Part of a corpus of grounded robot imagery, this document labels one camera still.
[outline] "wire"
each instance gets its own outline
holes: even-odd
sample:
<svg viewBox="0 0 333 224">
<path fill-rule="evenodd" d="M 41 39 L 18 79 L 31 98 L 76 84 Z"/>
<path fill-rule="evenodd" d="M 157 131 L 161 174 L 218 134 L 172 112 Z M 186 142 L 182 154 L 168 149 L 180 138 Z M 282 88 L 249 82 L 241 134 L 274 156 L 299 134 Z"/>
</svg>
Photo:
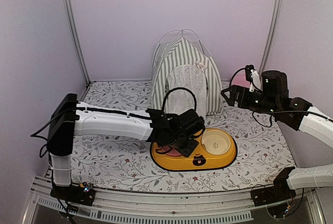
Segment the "wire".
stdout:
<svg viewBox="0 0 333 224">
<path fill-rule="evenodd" d="M 162 148 L 160 148 L 159 150 L 155 150 L 155 152 L 159 155 L 165 155 L 165 154 L 169 153 L 171 150 L 173 150 L 173 148 L 169 147 L 169 149 L 167 151 L 162 151 L 162 152 L 161 152 L 161 150 L 162 150 Z"/>
<path fill-rule="evenodd" d="M 41 136 L 41 135 L 34 135 L 32 137 L 40 138 L 40 139 L 43 139 L 43 140 L 47 141 L 47 138 L 44 137 L 44 136 Z"/>
<path fill-rule="evenodd" d="M 229 88 L 231 87 L 231 83 L 233 82 L 233 79 L 235 78 L 235 76 L 240 73 L 242 70 L 245 70 L 245 68 L 241 68 L 239 70 L 237 70 L 234 74 L 233 77 L 231 77 L 230 82 L 229 82 Z"/>
<path fill-rule="evenodd" d="M 205 130 L 206 130 L 206 128 L 204 127 L 204 128 L 201 130 L 201 133 L 200 133 L 200 134 L 198 134 L 198 135 L 192 135 L 192 138 L 193 138 L 193 139 L 199 138 L 200 136 L 203 135 L 203 133 L 204 133 Z"/>
<path fill-rule="evenodd" d="M 51 181 L 53 182 L 53 170 L 52 170 L 52 173 L 51 173 Z M 76 222 L 73 220 L 72 216 L 71 216 L 70 213 L 68 212 L 68 208 L 65 207 L 65 206 L 63 205 L 63 203 L 62 203 L 61 200 L 59 199 L 59 197 L 58 197 L 58 195 L 57 195 L 57 193 L 56 193 L 55 190 L 54 190 L 54 195 L 56 196 L 56 199 L 57 199 L 57 201 L 59 202 L 59 204 L 61 205 L 61 207 L 65 210 L 66 215 L 67 215 L 66 217 L 67 217 L 68 221 L 69 221 L 71 224 L 76 224 Z"/>
<path fill-rule="evenodd" d="M 42 151 L 43 151 L 43 149 L 46 147 L 46 145 L 47 144 L 44 144 L 42 147 L 41 147 L 41 149 L 40 149 L 40 158 L 43 158 L 44 157 L 44 155 L 47 153 L 47 148 L 46 148 L 46 150 L 44 151 L 44 153 L 42 154 Z"/>
<path fill-rule="evenodd" d="M 93 112 L 102 112 L 102 113 L 110 113 L 110 114 L 118 114 L 118 115 L 127 116 L 127 112 L 121 111 L 121 110 L 116 110 L 116 109 L 104 109 L 104 108 L 88 107 L 87 110 L 93 111 Z M 137 115 L 137 114 L 134 114 L 134 113 L 129 113 L 128 116 L 132 116 L 132 117 L 139 118 L 139 119 L 144 119 L 144 120 L 151 120 L 151 118 L 148 117 L 148 116 L 141 116 L 141 115 Z"/>
<path fill-rule="evenodd" d="M 272 121 L 272 118 L 273 118 L 273 115 L 270 116 L 270 125 L 269 126 L 266 126 L 264 124 L 261 124 L 260 122 L 258 122 L 258 120 L 255 118 L 254 116 L 254 112 L 252 112 L 252 117 L 254 118 L 254 120 L 261 126 L 265 127 L 265 128 L 270 128 L 272 125 L 273 125 L 273 121 Z"/>
<path fill-rule="evenodd" d="M 38 136 L 38 134 L 40 132 L 42 132 L 44 129 L 47 128 L 47 126 L 49 126 L 54 120 L 56 120 L 59 116 L 62 116 L 63 114 L 69 112 L 69 111 L 72 111 L 72 110 L 75 110 L 75 109 L 78 109 L 78 110 L 84 110 L 85 108 L 81 107 L 81 108 L 77 108 L 77 107 L 74 107 L 74 108 L 68 108 L 68 109 L 65 109 L 61 112 L 59 112 L 57 115 L 53 116 L 50 121 L 48 121 L 46 124 L 44 124 L 44 126 L 42 126 L 40 129 L 38 129 L 36 132 L 34 132 L 33 134 L 30 135 L 30 137 L 34 137 L 34 138 L 41 138 L 41 136 Z"/>
<path fill-rule="evenodd" d="M 301 206 L 301 204 L 302 204 L 302 201 L 303 201 L 303 198 L 304 198 L 304 188 L 303 188 L 303 190 L 302 190 L 302 196 L 301 196 L 301 200 L 300 200 L 299 204 L 297 205 L 297 207 L 294 209 L 293 212 L 291 212 L 291 213 L 289 213 L 289 214 L 286 214 L 286 217 L 288 217 L 288 216 L 290 216 L 290 215 L 293 215 L 293 214 L 294 214 L 294 213 L 300 208 L 300 206 Z"/>
<path fill-rule="evenodd" d="M 251 196 L 251 199 L 252 199 L 252 200 L 254 200 L 254 197 L 253 197 L 253 189 L 254 189 L 254 188 L 257 188 L 257 187 L 259 187 L 259 186 L 263 186 L 268 192 L 273 193 L 273 191 L 272 191 L 272 190 L 269 190 L 265 185 L 263 185 L 263 184 L 256 184 L 256 185 L 254 185 L 254 186 L 252 187 L 251 192 L 250 192 L 250 196 Z"/>
<path fill-rule="evenodd" d="M 164 112 L 164 108 L 165 108 L 165 104 L 167 103 L 168 96 L 169 96 L 172 92 L 174 92 L 174 91 L 176 91 L 176 90 L 185 90 L 185 91 L 187 91 L 188 93 L 190 93 L 191 96 L 193 97 L 193 101 L 194 101 L 194 111 L 197 111 L 197 99 L 196 99 L 196 96 L 194 95 L 194 93 L 193 93 L 191 90 L 189 90 L 189 89 L 187 89 L 187 88 L 184 88 L 184 87 L 177 87 L 177 88 L 174 88 L 174 89 L 169 90 L 169 91 L 167 92 L 167 94 L 165 95 L 164 99 L 163 99 L 163 104 L 162 104 L 162 109 L 161 109 L 161 110 Z"/>
<path fill-rule="evenodd" d="M 286 111 L 277 111 L 277 112 L 259 112 L 256 110 L 251 109 L 251 111 L 258 113 L 258 114 L 268 114 L 268 115 L 274 115 L 274 114 L 285 114 L 285 113 L 302 113 L 302 114 L 310 114 L 310 115 L 315 115 L 324 118 L 325 120 L 328 120 L 330 122 L 333 122 L 333 119 L 323 116 L 321 114 L 318 114 L 316 112 L 311 112 L 311 111 L 303 111 L 303 110 L 286 110 Z"/>
</svg>

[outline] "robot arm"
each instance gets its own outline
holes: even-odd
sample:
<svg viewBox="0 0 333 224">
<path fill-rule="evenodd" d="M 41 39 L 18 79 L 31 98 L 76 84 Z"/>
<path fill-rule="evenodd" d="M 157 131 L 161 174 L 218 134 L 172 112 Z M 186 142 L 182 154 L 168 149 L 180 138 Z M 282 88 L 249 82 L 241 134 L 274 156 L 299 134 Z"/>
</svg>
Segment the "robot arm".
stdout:
<svg viewBox="0 0 333 224">
<path fill-rule="evenodd" d="M 229 106 L 235 106 L 237 102 L 240 108 L 272 115 L 275 121 L 283 122 L 297 131 L 312 135 L 333 148 L 332 119 L 302 98 L 289 98 L 285 73 L 275 70 L 265 71 L 262 73 L 261 85 L 258 82 L 259 75 L 252 65 L 246 66 L 245 72 L 246 80 L 251 82 L 250 88 L 231 85 L 221 92 Z M 275 178 L 271 189 L 273 194 L 268 198 L 277 198 L 278 194 L 288 198 L 294 190 L 299 188 L 325 186 L 333 186 L 333 165 L 314 168 L 289 167 L 283 169 Z M 267 191 L 254 190 L 253 192 L 257 194 L 259 200 L 267 199 Z"/>
<path fill-rule="evenodd" d="M 103 112 L 106 108 L 91 106 L 84 102 L 79 102 L 78 107 L 96 108 L 101 111 L 77 110 L 78 120 L 75 122 L 74 135 L 105 134 L 148 140 L 152 132 L 150 115 L 144 110 L 110 114 Z M 143 118 L 130 116 L 130 113 Z"/>
<path fill-rule="evenodd" d="M 205 130 L 195 109 L 177 114 L 162 110 L 121 111 L 89 105 L 68 94 L 51 117 L 47 150 L 53 170 L 53 183 L 71 186 L 71 158 L 74 135 L 105 134 L 156 142 L 188 157 L 198 145 L 196 133 Z"/>
</svg>

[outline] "white bowl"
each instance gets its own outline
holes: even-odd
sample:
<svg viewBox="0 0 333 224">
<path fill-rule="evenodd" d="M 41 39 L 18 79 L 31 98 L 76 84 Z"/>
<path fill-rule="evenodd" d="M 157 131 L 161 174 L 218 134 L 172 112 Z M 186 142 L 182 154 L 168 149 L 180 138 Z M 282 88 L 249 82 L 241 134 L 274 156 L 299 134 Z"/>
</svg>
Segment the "white bowl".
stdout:
<svg viewBox="0 0 333 224">
<path fill-rule="evenodd" d="M 201 139 L 203 148 L 212 155 L 223 155 L 231 147 L 231 139 L 221 129 L 206 130 Z"/>
</svg>

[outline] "white wall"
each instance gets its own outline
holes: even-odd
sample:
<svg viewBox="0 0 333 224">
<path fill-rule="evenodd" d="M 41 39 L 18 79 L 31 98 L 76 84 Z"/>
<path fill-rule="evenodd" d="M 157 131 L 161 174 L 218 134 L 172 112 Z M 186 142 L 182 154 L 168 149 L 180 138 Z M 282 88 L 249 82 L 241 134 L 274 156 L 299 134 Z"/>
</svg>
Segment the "white wall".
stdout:
<svg viewBox="0 0 333 224">
<path fill-rule="evenodd" d="M 302 97 L 333 116 L 333 0 L 283 0 L 267 69 L 288 76 L 291 97 Z M 281 124 L 299 167 L 333 163 L 333 150 Z M 333 223 L 332 189 L 319 190 Z"/>
<path fill-rule="evenodd" d="M 35 174 L 42 126 L 84 82 L 62 0 L 0 0 L 0 223 L 19 223 Z"/>
<path fill-rule="evenodd" d="M 222 79 L 252 63 L 267 39 L 274 0 L 72 0 L 92 80 L 149 79 L 153 50 L 169 30 L 195 30 Z"/>
</svg>

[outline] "bear face logo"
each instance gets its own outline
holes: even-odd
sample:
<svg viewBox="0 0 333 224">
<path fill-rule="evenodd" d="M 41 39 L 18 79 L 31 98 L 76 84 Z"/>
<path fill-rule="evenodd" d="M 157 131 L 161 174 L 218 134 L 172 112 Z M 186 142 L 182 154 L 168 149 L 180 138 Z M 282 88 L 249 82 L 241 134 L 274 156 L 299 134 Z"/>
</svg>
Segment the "bear face logo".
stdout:
<svg viewBox="0 0 333 224">
<path fill-rule="evenodd" d="M 195 156 L 193 158 L 193 165 L 194 166 L 202 166 L 206 163 L 206 158 L 203 155 Z"/>
</svg>

